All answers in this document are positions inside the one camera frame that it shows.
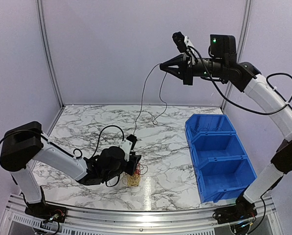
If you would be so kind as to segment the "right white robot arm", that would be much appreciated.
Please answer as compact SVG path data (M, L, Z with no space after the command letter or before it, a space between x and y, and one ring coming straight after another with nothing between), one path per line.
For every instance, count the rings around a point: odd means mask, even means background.
M232 35L210 35L209 57L203 58L190 39L175 32L172 39L180 55L160 64L160 69L192 85L194 77L217 82L230 82L240 92L251 98L262 111L245 108L224 99L235 107L257 115L268 116L278 127L284 139L270 163L258 178L240 194L232 207L232 216L242 219L254 207L254 203L273 189L280 180L292 171L292 107L251 63L237 61L235 37Z

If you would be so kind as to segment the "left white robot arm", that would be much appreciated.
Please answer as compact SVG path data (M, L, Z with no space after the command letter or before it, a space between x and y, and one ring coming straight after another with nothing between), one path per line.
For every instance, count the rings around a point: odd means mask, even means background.
M122 173L133 175L141 155L134 152L137 138L123 136L118 146L105 148L100 154L84 157L76 148L67 152L50 140L37 121L7 131L0 140L0 166L8 171L24 194L32 210L41 218L51 214L44 202L44 193L38 185L29 162L42 162L85 186L107 184Z

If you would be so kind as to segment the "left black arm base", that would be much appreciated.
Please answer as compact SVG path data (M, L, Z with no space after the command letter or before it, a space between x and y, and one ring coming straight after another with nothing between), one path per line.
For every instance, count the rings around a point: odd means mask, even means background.
M59 223L64 223L66 219L67 208L45 202L35 204L26 203L25 213L44 220L49 220L51 217L57 214L58 218L55 218L54 220Z

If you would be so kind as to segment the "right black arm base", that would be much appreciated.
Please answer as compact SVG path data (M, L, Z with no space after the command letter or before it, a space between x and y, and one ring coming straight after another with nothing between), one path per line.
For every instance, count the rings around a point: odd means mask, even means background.
M254 203L250 203L243 195L240 195L235 205L216 209L212 216L218 224L224 224L256 217L257 210Z

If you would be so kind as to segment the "far blue storage bin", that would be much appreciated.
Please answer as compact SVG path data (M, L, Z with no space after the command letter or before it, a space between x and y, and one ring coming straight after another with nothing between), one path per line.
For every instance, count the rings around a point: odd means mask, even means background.
M193 114L185 122L185 135L189 147L199 135L215 134L217 132L236 134L236 130L227 115Z

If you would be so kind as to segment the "blue storage bin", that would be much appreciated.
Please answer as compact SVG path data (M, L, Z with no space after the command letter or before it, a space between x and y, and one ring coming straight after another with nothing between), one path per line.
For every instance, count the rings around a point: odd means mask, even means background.
M208 160L244 158L246 151L237 136L232 133L199 134L189 144L194 168L201 168Z
M257 178L251 161L243 157L207 160L194 170L202 203L237 198Z
M193 114L185 122L185 135L189 147L199 135L215 134L217 132L236 134L236 130L227 115Z

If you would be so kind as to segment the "middle blue storage bin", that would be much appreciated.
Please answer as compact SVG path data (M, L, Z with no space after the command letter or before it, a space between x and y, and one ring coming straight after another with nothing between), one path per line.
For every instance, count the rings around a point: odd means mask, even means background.
M194 168L201 168L208 160L244 158L246 151L237 136L232 133L199 134L189 144Z

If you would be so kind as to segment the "near blue storage bin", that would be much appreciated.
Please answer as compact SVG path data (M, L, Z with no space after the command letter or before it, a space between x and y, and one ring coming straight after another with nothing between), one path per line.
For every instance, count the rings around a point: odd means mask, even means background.
M194 170L202 203L237 198L257 178L251 161L243 157L207 160Z

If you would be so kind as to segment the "aluminium front frame rail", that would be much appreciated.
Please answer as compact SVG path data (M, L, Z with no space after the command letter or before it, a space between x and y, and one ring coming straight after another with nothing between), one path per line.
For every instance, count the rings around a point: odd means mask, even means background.
M25 214L25 203L12 194L0 224L0 235L231 235L237 227L251 222L253 235L281 235L282 228L270 197L257 202L255 218L219 224L213 208L182 211L113 211L54 203L66 209L65 220L43 223Z

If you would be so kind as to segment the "right aluminium corner post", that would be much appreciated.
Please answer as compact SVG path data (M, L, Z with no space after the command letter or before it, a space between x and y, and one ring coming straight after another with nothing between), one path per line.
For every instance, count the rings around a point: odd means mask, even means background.
M241 61L242 54L246 45L247 34L248 34L248 29L249 29L249 21L250 21L251 11L252 11L252 2L253 2L252 0L245 1L242 28L240 32L238 45L237 45L237 62ZM225 95L227 98L230 97L232 93L232 89L233 89L233 85L229 82L225 91ZM223 113L225 113L226 107L227 107L227 101L223 100L221 104L221 110Z

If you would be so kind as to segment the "aluminium corner post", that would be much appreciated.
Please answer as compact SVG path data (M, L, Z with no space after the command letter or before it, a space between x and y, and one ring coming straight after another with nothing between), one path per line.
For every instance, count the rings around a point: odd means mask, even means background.
M237 45L237 62L241 61L242 54L246 45L247 34L248 34L248 29L249 29L249 21L250 21L251 11L252 11L252 2L253 2L252 0L245 1L242 28L240 32L238 45ZM233 85L229 82L225 91L225 95L227 98L230 97L232 93L232 89L233 89ZM221 110L223 113L225 113L226 107L227 107L227 101L223 100L221 104Z
M50 76L50 81L54 90L56 101L60 109L63 109L65 107L65 104L62 99L62 95L59 88L59 83L57 80L56 71L55 71L55 67L54 67L54 63L53 63L53 59L51 55L50 44L49 44L48 34L47 34L47 29L46 29L43 1L36 0L36 7L37 7L38 23L39 23L41 39L42 39L42 46L43 46L43 50L45 54L46 66L48 69L48 73Z

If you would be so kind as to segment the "left aluminium corner post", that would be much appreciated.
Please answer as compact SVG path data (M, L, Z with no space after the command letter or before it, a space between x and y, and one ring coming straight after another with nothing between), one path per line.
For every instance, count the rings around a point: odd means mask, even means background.
M49 44L48 34L47 34L47 29L46 29L43 1L36 0L36 7L37 7L38 23L39 23L41 39L42 39L42 46L43 46L43 50L45 54L46 66L48 69L48 73L50 76L50 81L54 90L56 101L60 109L63 109L65 107L65 104L62 99L62 95L59 88L59 83L57 80L56 71L55 71L55 67L54 67L54 63L53 63L53 59L51 55L50 44Z

